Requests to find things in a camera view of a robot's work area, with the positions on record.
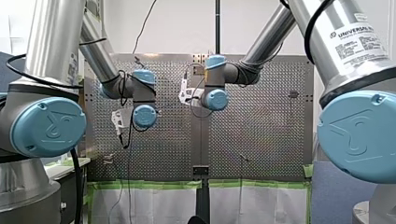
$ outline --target white wall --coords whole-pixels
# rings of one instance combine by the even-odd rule
[[[104,0],[105,27],[115,52],[131,53],[149,0]],[[221,1],[221,53],[245,54],[278,6],[278,0]],[[396,55],[394,0],[358,0],[391,55]],[[214,51],[214,0],[159,0],[152,11],[138,49],[140,53],[206,53]],[[280,54],[304,55],[298,28]],[[316,73],[314,127],[323,85]]]

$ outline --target perforated metal panel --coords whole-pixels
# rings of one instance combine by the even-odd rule
[[[191,179],[190,110],[178,102],[180,81],[190,55],[139,56],[156,75],[157,107],[160,116],[153,128],[144,133],[133,132],[132,149],[123,149],[111,122],[111,112],[120,108],[120,101],[106,100],[99,94],[99,82],[92,88],[93,143],[98,159],[91,166],[90,178],[127,178],[145,180]],[[128,73],[136,67],[131,55],[115,55],[115,65]],[[123,135],[126,144],[128,135]],[[104,165],[103,156],[114,154],[114,164]]]
[[[230,104],[225,111],[213,113],[210,122],[195,119],[177,99],[186,66],[194,60],[191,55],[139,57],[157,76],[162,116],[147,132],[134,132],[132,151],[122,149],[110,120],[120,103],[102,98],[98,81],[86,77],[92,124],[87,147],[97,155],[90,179],[127,178],[128,161],[132,179],[190,180],[192,166],[200,164],[210,166],[210,178],[304,179],[303,164],[311,162],[313,116],[313,65],[305,57],[276,57],[264,66],[255,86],[228,85]],[[235,62],[240,58],[226,57]],[[131,55],[113,59],[119,69],[134,70]],[[297,91],[298,97],[290,98],[290,91]],[[103,157],[110,154],[114,164],[104,165]],[[241,155],[249,159],[243,166]]]
[[[264,66],[258,84],[226,90],[231,101],[209,125],[210,178],[304,178],[312,152],[312,64],[305,57],[277,57]]]

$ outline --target silver robot arm segment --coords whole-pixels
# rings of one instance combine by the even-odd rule
[[[85,14],[81,42],[99,39],[92,22]],[[157,118],[155,76],[149,70],[135,70],[131,75],[119,72],[102,42],[79,47],[93,72],[102,83],[102,95],[110,99],[134,98],[134,123],[141,128],[154,125]]]
[[[56,157],[70,151],[86,120],[73,91],[85,0],[40,0],[30,34],[24,73],[0,103],[0,149],[24,157]],[[49,86],[40,80],[68,88]]]

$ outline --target green tape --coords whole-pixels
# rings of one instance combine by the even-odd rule
[[[312,183],[306,182],[306,224],[311,224]]]
[[[118,180],[90,182],[88,184],[94,189],[199,189],[201,187],[201,181],[154,182],[144,180]]]
[[[234,180],[209,180],[210,188],[239,188],[241,181]],[[271,189],[307,189],[306,182],[278,182],[278,181],[265,181],[265,180],[243,180],[243,187],[261,187]]]
[[[304,173],[306,178],[311,178],[314,173],[314,164],[304,165]]]
[[[92,207],[93,207],[93,193],[95,191],[94,185],[87,183],[87,201],[88,201],[88,224],[92,224]]]

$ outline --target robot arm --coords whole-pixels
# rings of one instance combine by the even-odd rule
[[[356,1],[289,0],[289,4],[290,9],[282,5],[276,10],[239,63],[226,63],[220,55],[206,60],[201,106],[224,109],[225,83],[257,83],[262,65],[297,23],[308,58],[325,86],[318,139],[326,155],[359,179],[396,183],[396,89],[378,85],[396,78],[396,64]]]
[[[0,94],[0,156],[56,157],[84,134],[85,115],[73,90],[81,88],[76,86],[78,43],[98,38],[84,6],[85,0],[37,1],[24,71],[17,71],[23,77]],[[154,75],[148,70],[120,75],[102,43],[81,50],[102,83],[103,95],[134,97],[135,124],[151,127],[157,117]]]
[[[90,42],[99,38],[85,14],[81,42]],[[153,126],[157,118],[154,74],[145,69],[135,70],[131,75],[118,71],[102,42],[82,45],[79,49],[102,83],[102,95],[110,99],[134,98],[133,122],[140,128]]]
[[[283,40],[295,27],[295,19],[280,5],[239,63],[226,63],[221,55],[213,55],[206,60],[205,92],[201,105],[210,110],[223,110],[227,104],[225,84],[252,85],[260,79],[260,71],[265,63],[271,61],[281,47]]]

